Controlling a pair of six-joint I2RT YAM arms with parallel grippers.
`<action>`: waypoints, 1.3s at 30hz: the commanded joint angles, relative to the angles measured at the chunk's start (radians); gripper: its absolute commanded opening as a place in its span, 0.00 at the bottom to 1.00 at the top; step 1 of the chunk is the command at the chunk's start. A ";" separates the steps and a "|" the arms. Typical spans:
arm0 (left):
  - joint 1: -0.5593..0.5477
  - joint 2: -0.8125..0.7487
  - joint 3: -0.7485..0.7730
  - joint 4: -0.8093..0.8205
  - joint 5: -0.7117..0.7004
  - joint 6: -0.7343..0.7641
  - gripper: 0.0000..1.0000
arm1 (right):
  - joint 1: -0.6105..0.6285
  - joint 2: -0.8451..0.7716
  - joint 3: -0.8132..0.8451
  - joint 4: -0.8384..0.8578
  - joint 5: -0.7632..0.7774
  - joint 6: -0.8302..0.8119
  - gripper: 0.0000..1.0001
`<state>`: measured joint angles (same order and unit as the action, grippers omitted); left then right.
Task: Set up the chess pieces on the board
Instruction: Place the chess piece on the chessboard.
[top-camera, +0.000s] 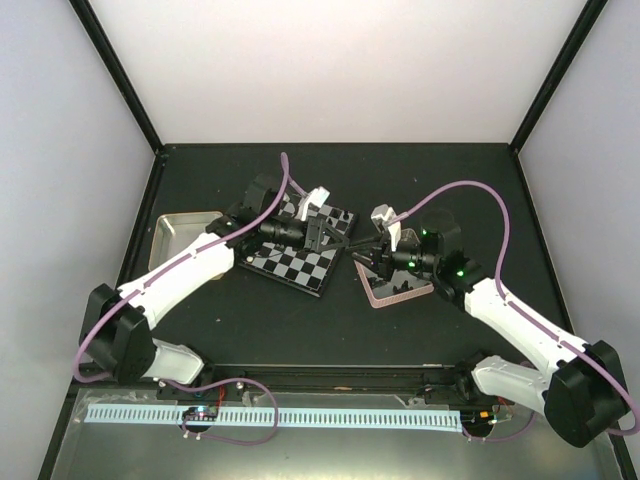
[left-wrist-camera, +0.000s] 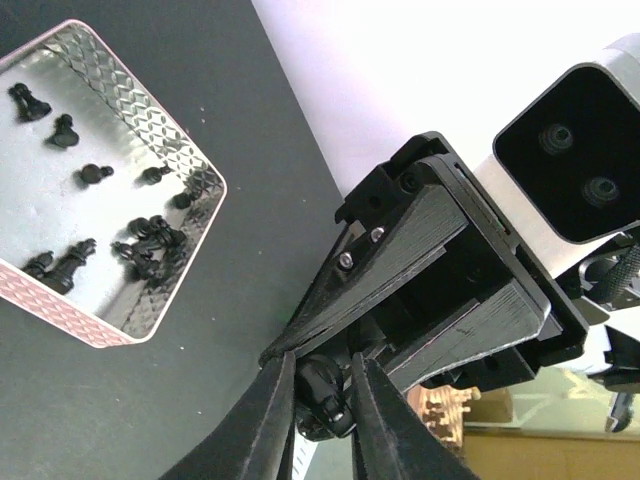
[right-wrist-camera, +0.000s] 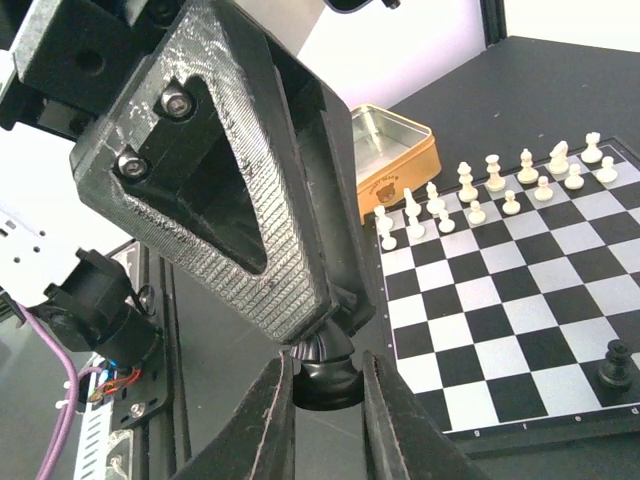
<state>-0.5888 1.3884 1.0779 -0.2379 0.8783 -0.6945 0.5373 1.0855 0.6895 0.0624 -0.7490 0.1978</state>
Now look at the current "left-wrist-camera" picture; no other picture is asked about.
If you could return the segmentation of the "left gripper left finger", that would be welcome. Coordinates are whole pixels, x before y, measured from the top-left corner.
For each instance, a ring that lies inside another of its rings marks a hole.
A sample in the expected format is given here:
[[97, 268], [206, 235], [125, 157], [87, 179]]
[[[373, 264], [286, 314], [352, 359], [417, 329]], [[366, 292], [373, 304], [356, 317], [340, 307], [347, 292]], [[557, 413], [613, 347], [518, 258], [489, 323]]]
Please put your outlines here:
[[294, 453], [295, 355], [270, 360], [216, 429], [164, 479], [290, 479]]

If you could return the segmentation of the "pink metal tin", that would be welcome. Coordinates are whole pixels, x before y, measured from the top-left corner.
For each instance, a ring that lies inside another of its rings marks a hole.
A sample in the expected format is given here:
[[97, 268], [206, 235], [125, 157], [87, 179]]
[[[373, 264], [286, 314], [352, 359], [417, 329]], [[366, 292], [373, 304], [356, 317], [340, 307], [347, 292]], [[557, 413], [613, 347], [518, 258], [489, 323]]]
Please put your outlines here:
[[[9, 88], [51, 105], [18, 118]], [[62, 114], [79, 144], [45, 143]], [[81, 188], [87, 164], [115, 173]], [[149, 167], [172, 172], [155, 185]], [[1, 297], [97, 349], [153, 337], [227, 196], [227, 183], [188, 133], [87, 24], [67, 20], [1, 61]], [[22, 268], [76, 243], [96, 251], [61, 295]]]

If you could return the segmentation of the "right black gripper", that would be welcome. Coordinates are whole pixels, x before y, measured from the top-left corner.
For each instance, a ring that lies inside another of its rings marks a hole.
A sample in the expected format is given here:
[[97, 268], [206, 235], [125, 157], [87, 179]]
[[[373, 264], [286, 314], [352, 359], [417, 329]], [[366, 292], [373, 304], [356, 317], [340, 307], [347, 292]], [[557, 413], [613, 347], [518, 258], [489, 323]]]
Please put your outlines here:
[[339, 288], [286, 327], [262, 365], [351, 324], [381, 334], [377, 360], [401, 392], [494, 390], [583, 354], [583, 316], [441, 134], [408, 140], [335, 219], [362, 228], [336, 256]]

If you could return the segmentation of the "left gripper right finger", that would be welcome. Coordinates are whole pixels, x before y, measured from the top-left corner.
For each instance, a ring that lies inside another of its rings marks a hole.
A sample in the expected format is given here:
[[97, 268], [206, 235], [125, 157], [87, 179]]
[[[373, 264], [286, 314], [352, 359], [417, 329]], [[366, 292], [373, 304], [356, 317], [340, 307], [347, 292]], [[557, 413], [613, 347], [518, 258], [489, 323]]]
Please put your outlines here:
[[353, 477], [464, 480], [477, 476], [435, 438], [379, 364], [352, 357]]

